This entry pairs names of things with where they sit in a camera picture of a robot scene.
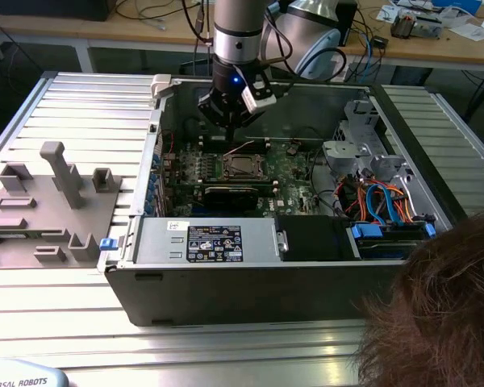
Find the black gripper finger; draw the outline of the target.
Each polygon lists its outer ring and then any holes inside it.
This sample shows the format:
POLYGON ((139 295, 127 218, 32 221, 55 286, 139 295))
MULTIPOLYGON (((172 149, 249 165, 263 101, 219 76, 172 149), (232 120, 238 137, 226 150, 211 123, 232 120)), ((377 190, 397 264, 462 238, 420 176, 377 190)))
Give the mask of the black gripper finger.
POLYGON ((244 102, 241 100, 237 101, 235 104, 235 109, 232 112, 232 132, 235 132, 235 130, 243 127, 248 127, 262 115, 262 112, 250 113, 244 102))
POLYGON ((198 109, 212 124, 225 130, 225 138, 233 139, 230 102, 222 94, 210 90, 198 100, 198 109))

